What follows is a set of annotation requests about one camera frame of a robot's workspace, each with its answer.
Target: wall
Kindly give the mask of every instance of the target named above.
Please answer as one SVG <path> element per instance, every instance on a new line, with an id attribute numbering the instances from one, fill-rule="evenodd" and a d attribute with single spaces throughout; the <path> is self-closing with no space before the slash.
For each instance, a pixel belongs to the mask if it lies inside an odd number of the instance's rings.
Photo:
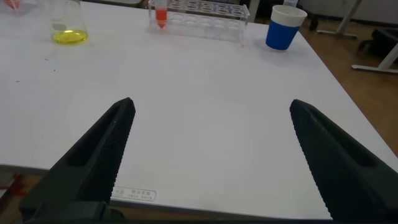
<path id="1" fill-rule="evenodd" d="M 300 0 L 308 11 L 343 17 L 355 0 Z M 363 0 L 354 19 L 398 24 L 398 0 Z"/>

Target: paper cup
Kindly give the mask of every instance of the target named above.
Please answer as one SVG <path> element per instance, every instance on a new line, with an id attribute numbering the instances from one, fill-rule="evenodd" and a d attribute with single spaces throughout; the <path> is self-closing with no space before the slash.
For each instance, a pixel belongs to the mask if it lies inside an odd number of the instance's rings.
<path id="1" fill-rule="evenodd" d="M 296 7 L 281 5 L 272 7 L 266 44 L 277 50 L 288 49 L 306 17 L 307 13 Z"/>

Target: glass beaker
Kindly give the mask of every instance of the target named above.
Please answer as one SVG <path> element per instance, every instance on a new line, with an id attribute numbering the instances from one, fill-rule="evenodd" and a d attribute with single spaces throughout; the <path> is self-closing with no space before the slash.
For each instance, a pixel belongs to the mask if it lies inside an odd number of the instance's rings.
<path id="1" fill-rule="evenodd" d="M 77 44 L 88 38 L 80 0 L 50 0 L 52 40 L 58 44 Z"/>

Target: label sticker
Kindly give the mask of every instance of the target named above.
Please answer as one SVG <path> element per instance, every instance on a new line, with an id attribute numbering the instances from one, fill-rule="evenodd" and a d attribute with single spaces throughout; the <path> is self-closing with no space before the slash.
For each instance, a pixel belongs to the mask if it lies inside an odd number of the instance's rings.
<path id="1" fill-rule="evenodd" d="M 156 191 L 114 186 L 112 197 L 154 202 L 156 200 Z"/>

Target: table leg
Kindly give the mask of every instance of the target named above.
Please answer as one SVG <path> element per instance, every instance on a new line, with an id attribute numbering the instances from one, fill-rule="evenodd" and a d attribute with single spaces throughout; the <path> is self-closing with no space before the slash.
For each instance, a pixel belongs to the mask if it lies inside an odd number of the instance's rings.
<path id="1" fill-rule="evenodd" d="M 257 14 L 257 9 L 259 8 L 260 0 L 250 0 L 250 6 L 249 6 L 249 22 L 254 22 L 254 19 L 256 18 Z"/>
<path id="2" fill-rule="evenodd" d="M 328 30 L 317 30 L 320 34 L 334 34 L 334 35 L 344 35 L 347 37 L 357 38 L 355 34 L 345 34 L 345 30 L 350 22 L 351 18 L 353 17 L 354 13 L 358 9 L 359 5 L 361 4 L 362 0 L 355 0 L 354 4 L 351 6 L 351 9 L 347 12 L 344 16 L 343 21 L 340 23 L 340 26 L 337 28 L 335 32 L 328 31 Z"/>
<path id="3" fill-rule="evenodd" d="M 363 65 L 353 65 L 353 69 L 359 70 L 369 70 L 375 72 L 388 72 L 388 73 L 396 73 L 398 74 L 398 70 L 389 69 L 389 67 L 394 63 L 398 58 L 398 44 L 390 51 L 390 53 L 385 57 L 385 59 L 380 63 L 378 67 L 370 67 Z"/>

